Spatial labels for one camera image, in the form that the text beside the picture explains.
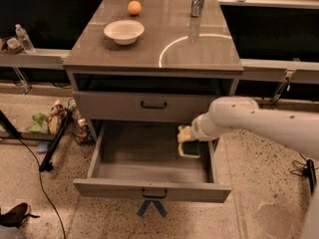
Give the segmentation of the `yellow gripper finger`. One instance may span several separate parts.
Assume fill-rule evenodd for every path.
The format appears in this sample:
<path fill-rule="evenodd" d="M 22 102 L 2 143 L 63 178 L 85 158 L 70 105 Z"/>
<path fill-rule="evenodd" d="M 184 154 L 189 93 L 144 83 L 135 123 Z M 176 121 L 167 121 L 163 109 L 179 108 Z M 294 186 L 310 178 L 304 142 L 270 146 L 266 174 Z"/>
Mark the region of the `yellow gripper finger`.
<path fill-rule="evenodd" d="M 189 125 L 180 125 L 178 128 L 177 141 L 179 143 L 193 141 L 194 136 Z"/>
<path fill-rule="evenodd" d="M 199 158 L 200 152 L 196 142 L 182 142 L 178 145 L 178 154 L 183 157 Z"/>

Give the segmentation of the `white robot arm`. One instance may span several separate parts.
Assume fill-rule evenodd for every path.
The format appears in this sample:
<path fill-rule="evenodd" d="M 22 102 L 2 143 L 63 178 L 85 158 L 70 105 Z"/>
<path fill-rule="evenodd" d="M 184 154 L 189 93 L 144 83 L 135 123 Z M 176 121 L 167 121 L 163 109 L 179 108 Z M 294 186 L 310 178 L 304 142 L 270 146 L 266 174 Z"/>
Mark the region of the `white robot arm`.
<path fill-rule="evenodd" d="M 201 141 L 213 141 L 234 129 L 245 129 L 306 154 L 312 201 L 301 239 L 319 238 L 319 189 L 313 161 L 319 159 L 319 114 L 262 109 L 247 97 L 222 97 L 190 125 L 178 128 L 178 153 L 198 158 L 194 149 Z"/>

